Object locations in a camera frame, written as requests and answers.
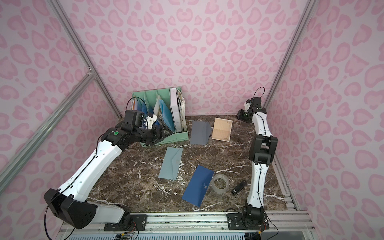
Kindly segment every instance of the wooden card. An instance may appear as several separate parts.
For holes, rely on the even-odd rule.
[[[232,130],[232,120],[215,118],[212,139],[229,142]]]

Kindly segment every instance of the dark marble surface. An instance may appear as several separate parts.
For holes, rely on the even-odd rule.
[[[152,147],[135,143],[107,168],[88,200],[125,205],[132,212],[225,211],[229,207],[240,210],[250,188],[252,169],[248,151],[255,129],[253,124],[241,122],[234,116],[189,116],[189,136],[192,121],[208,121],[213,127],[215,117],[233,120],[230,142],[210,138],[206,146],[190,145],[189,141]],[[184,149],[175,181],[158,178],[167,147]],[[223,173],[230,179],[229,189],[224,194],[209,187],[200,208],[181,199],[197,165]],[[233,196],[230,191],[243,179],[248,185]],[[266,175],[264,195],[266,209],[286,209],[272,165]]]

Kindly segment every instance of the dark blue envelope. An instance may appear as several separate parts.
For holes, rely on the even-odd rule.
[[[182,199],[200,207],[213,175],[214,172],[212,170],[198,165]]]

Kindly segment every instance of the pink wallpaper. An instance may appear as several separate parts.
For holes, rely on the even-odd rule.
[[[384,1],[321,0],[269,108],[324,240],[384,238]]]
[[[0,2],[0,172],[87,70],[44,0]]]
[[[94,151],[98,136],[117,123],[100,89],[91,83],[0,196],[0,238],[47,239],[44,193],[68,180]],[[52,237],[62,221],[48,211]]]
[[[234,114],[267,96],[306,1],[61,4],[122,113],[133,91],[182,86],[187,114]]]

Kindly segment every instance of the black cable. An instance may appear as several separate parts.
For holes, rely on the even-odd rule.
[[[93,156],[93,158],[89,161],[89,163],[87,164],[87,166],[85,166],[85,168],[83,168],[83,169],[81,170],[81,172],[76,176],[76,178],[74,178],[74,180],[71,182],[71,184],[70,184],[68,187],[70,187],[70,186],[73,185],[73,183],[76,181],[76,179],[77,179],[77,178],[84,172],[84,170],[90,165],[90,163],[95,159],[95,157],[96,157],[96,155]]]
[[[255,91],[255,93],[253,94],[253,97],[255,97],[255,94],[257,93],[257,91],[258,91],[260,88],[263,88],[263,89],[264,89],[263,94],[262,94],[260,97],[262,97],[262,96],[264,95],[264,93],[265,93],[265,88],[264,88],[264,87],[259,87],[259,88]]]
[[[262,121],[263,121],[263,126],[264,126],[264,134],[263,134],[262,136],[265,136],[265,135],[266,135],[266,129],[265,129],[264,119],[263,119],[259,114],[257,114],[257,113],[254,113],[254,114],[256,114],[257,116],[259,116],[259,117],[262,119]]]
[[[133,237],[133,235],[136,233],[136,229],[137,229],[136,223],[135,223],[135,222],[131,222],[131,227],[133,227],[133,228],[132,228],[132,230],[129,231],[129,232],[124,232],[124,233],[122,233],[122,234],[116,234],[114,240],[125,239],[124,235],[126,235],[126,234],[128,234],[128,233],[131,233],[131,232],[133,232],[133,233],[132,233],[132,237]]]
[[[137,239],[137,237],[139,236],[139,234],[140,234],[140,231],[138,230],[138,228],[137,228],[137,225],[136,225],[136,223],[135,222],[133,222],[134,224],[135,224],[135,232],[136,232],[136,230],[137,230],[137,236],[136,236],[136,238],[134,239],[134,240],[136,240]]]
[[[271,238],[273,238],[274,236],[276,236],[276,235],[279,234],[279,229],[276,227],[275,224],[273,224],[273,222],[271,221],[271,219],[269,219],[267,213],[265,212],[265,209],[264,209],[264,206],[263,206],[263,204],[262,204],[262,201],[261,201],[261,199],[260,199],[260,190],[259,190],[259,189],[260,189],[260,177],[261,177],[261,175],[262,175],[262,170],[260,169],[259,182],[258,182],[258,184],[257,184],[257,195],[259,196],[260,205],[263,207],[264,214],[265,214],[266,217],[268,218],[269,222],[270,222],[270,223],[276,228],[276,230],[277,230],[277,233],[276,233],[275,235],[273,235],[273,236],[271,236],[271,237],[269,237],[269,238],[267,239],[267,240],[269,240],[269,239],[271,239]]]
[[[128,102],[127,102],[127,106],[125,107],[125,110],[128,110],[128,103],[129,103],[129,101],[131,101],[131,100],[134,99],[134,98],[138,98],[138,99],[140,99],[140,100],[145,104],[145,102],[144,102],[141,98],[139,98],[139,97],[132,97],[130,100],[128,100]]]
[[[105,133],[101,134],[98,138],[97,138],[97,142],[96,142],[96,155],[97,155],[97,146],[99,145],[99,139],[104,135]]]
[[[46,209],[45,209],[45,213],[44,213],[44,229],[45,229],[45,234],[47,235],[47,237],[48,237],[49,240],[53,240],[53,239],[49,236],[49,234],[48,234],[48,230],[47,230],[47,223],[46,223],[47,211],[48,211],[49,206],[52,204],[52,202],[53,202],[53,201],[54,201],[60,194],[62,194],[64,191],[62,191],[61,193],[57,194],[57,195],[56,195],[56,196],[49,202],[48,206],[47,206]],[[68,239],[68,238],[72,235],[74,229],[75,229],[75,228],[73,228],[73,230],[71,231],[71,233],[69,234],[69,236],[66,237],[66,238],[64,238],[63,240]]]
[[[233,208],[228,208],[228,209],[225,211],[225,216],[234,222],[234,220],[233,220],[232,218],[230,218],[230,217],[227,215],[228,210],[233,210],[233,211],[235,211],[235,212],[237,212],[237,213],[239,213],[239,214],[240,214],[241,212],[238,212],[236,209],[233,209]]]

